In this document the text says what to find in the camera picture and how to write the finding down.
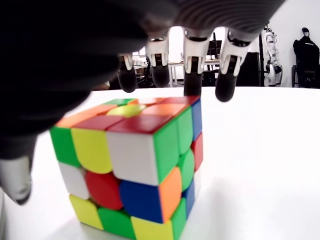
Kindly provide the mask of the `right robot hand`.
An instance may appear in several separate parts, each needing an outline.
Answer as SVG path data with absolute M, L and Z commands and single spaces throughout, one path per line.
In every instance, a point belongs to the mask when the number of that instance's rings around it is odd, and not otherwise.
M 17 205 L 32 192 L 39 134 L 126 66 L 121 57 L 169 28 L 186 31 L 186 58 L 226 27 L 215 95 L 228 102 L 249 44 L 281 0 L 3 0 L 0 3 L 0 187 Z

